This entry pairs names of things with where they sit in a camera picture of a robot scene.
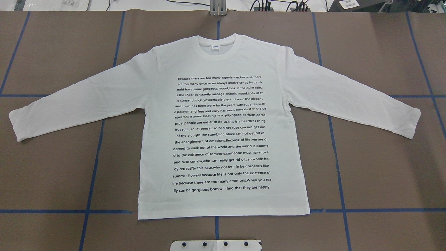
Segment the white long-sleeve shirt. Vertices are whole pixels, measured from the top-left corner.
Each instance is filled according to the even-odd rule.
[[[289,103],[412,139],[420,110],[234,34],[157,46],[12,111],[17,140],[145,109],[139,219],[310,213]]]

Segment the crew neckline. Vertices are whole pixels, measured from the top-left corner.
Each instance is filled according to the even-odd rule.
[[[213,40],[213,39],[208,39],[208,38],[203,38],[201,36],[195,36],[194,40],[193,40],[193,44],[194,44],[194,48],[197,51],[197,53],[209,60],[222,60],[222,59],[226,59],[230,56],[232,56],[240,47],[241,44],[241,37],[239,34],[232,34],[229,37],[226,38],[222,38],[222,39],[218,39],[218,40]],[[218,46],[218,45],[228,45],[228,44],[232,44],[232,47],[229,49],[229,51],[223,53],[223,54],[217,54],[217,55],[212,55],[212,54],[208,54],[206,53],[200,46],[200,44],[205,44],[205,45],[209,45],[209,46]]]

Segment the t-shirt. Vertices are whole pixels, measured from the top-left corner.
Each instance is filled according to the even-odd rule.
[[[303,215],[289,104],[410,139],[421,114],[289,47],[234,34],[156,46],[9,118],[22,141],[145,109],[139,219]]]

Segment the brown table surface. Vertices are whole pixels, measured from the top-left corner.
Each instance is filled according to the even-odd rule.
[[[1,12],[0,250],[169,250],[194,239],[446,250],[445,27],[446,15],[417,13]],[[153,46],[233,33],[419,108],[413,140],[293,107],[312,214],[143,221],[143,110],[16,141],[13,109]]]

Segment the shirt sleeve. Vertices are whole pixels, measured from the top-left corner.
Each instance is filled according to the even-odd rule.
[[[157,80],[154,49],[9,113],[17,141],[144,108]]]
[[[298,57],[289,47],[281,61],[281,85],[292,105],[413,138],[419,109]]]

